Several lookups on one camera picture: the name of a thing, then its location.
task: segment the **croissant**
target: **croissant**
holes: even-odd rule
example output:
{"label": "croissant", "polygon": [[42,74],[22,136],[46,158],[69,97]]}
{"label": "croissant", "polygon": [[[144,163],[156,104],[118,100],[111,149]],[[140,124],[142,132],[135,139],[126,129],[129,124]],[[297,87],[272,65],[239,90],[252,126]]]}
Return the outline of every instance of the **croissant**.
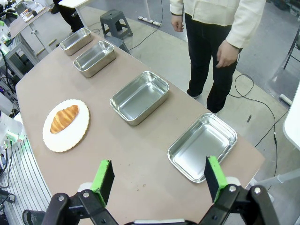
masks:
{"label": "croissant", "polygon": [[60,110],[55,115],[51,124],[50,132],[57,134],[58,132],[69,126],[75,117],[78,115],[79,109],[77,105],[70,106],[66,109]]}

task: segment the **person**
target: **person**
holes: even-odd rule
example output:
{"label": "person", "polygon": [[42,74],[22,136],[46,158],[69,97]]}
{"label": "person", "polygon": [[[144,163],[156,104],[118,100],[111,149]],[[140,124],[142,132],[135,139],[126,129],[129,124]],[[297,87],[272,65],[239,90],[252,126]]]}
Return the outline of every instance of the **person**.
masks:
{"label": "person", "polygon": [[69,8],[65,6],[61,6],[58,3],[61,0],[53,0],[54,6],[59,10],[62,18],[71,26],[72,32],[78,31],[80,28],[84,27],[83,23],[81,22],[79,15],[72,16],[73,13],[76,12],[74,8]]}
{"label": "person", "polygon": [[170,0],[171,24],[182,32],[183,9],[191,59],[187,94],[198,98],[213,57],[214,83],[207,108],[219,112],[231,89],[238,54],[258,27],[266,0]]}

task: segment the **white jacket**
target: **white jacket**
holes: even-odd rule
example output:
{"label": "white jacket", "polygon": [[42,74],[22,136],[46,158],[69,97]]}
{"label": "white jacket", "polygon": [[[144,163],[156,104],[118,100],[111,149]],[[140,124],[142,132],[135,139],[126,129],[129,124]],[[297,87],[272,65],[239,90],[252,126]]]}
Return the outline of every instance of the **white jacket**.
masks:
{"label": "white jacket", "polygon": [[226,40],[243,48],[254,35],[266,0],[170,0],[171,13],[192,16],[193,20],[221,26],[232,25]]}

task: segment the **screw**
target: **screw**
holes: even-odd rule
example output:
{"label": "screw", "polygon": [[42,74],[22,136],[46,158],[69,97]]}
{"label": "screw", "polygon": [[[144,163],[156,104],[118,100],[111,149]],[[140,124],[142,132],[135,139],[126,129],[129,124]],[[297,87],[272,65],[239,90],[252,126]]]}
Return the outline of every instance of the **screw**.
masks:
{"label": "screw", "polygon": [[229,191],[230,191],[230,192],[235,192],[235,191],[236,191],[236,187],[233,186],[233,185],[230,186],[230,187],[229,187]]}
{"label": "screw", "polygon": [[89,193],[87,193],[87,192],[84,192],[84,193],[83,193],[83,196],[84,196],[85,198],[87,198],[87,197],[89,197],[89,196],[90,196],[90,194],[89,194]]}
{"label": "screw", "polygon": [[255,194],[258,194],[258,193],[261,192],[261,189],[260,189],[259,187],[256,187],[256,188],[254,189],[254,192],[255,192]]}
{"label": "screw", "polygon": [[64,199],[65,199],[65,198],[64,198],[64,196],[62,196],[62,195],[58,197],[58,201],[61,201],[61,202],[62,202]]}

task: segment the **rectangular metal pan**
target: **rectangular metal pan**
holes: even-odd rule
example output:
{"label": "rectangular metal pan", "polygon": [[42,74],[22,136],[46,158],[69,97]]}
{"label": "rectangular metal pan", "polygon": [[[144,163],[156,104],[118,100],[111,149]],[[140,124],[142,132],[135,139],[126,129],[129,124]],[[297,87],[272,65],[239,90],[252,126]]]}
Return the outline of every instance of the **rectangular metal pan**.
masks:
{"label": "rectangular metal pan", "polygon": [[136,126],[168,97],[169,85],[152,72],[143,72],[110,100],[112,108],[130,125]]}
{"label": "rectangular metal pan", "polygon": [[206,113],[169,148],[168,158],[187,178],[200,183],[205,180],[206,157],[216,156],[222,162],[237,139],[230,126],[214,114]]}
{"label": "rectangular metal pan", "polygon": [[60,48],[68,55],[73,55],[75,52],[86,46],[93,40],[91,31],[86,28],[81,28],[74,34],[66,38],[60,43]]}
{"label": "rectangular metal pan", "polygon": [[106,41],[99,41],[80,55],[74,66],[87,78],[92,77],[116,58],[114,46]]}

